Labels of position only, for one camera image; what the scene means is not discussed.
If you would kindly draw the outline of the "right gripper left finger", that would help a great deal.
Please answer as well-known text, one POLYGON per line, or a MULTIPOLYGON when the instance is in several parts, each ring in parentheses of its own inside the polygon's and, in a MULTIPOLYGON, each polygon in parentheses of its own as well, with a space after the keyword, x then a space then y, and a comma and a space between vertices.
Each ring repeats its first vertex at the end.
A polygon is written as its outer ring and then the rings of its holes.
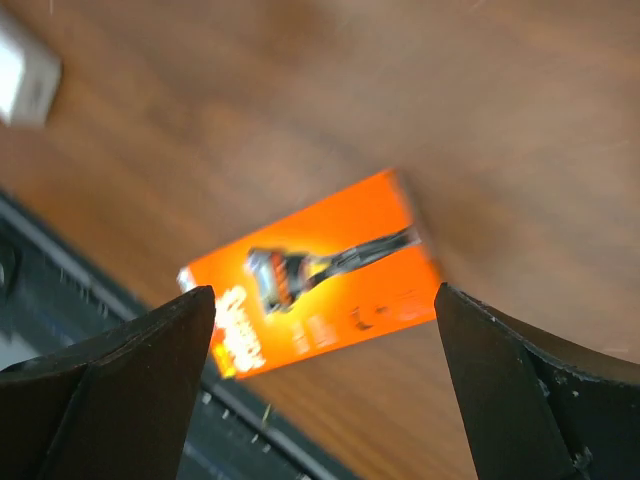
POLYGON ((4 479, 176 477, 215 316, 197 287, 1 372, 4 479))

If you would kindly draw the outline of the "orange razor box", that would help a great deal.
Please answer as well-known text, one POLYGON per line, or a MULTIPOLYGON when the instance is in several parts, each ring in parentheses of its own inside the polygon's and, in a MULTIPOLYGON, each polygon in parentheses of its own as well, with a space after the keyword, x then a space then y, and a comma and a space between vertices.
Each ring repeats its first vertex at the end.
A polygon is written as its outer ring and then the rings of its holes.
POLYGON ((245 379, 435 318, 441 283, 405 182, 385 170, 184 266, 215 295, 210 355, 245 379))

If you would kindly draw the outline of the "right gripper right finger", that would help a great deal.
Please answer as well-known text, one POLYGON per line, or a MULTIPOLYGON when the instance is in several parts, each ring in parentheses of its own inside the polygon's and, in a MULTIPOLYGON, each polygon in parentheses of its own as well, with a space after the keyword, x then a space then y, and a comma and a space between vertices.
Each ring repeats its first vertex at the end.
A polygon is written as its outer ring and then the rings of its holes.
POLYGON ((435 311, 478 478, 638 478, 638 364, 447 283, 435 311))

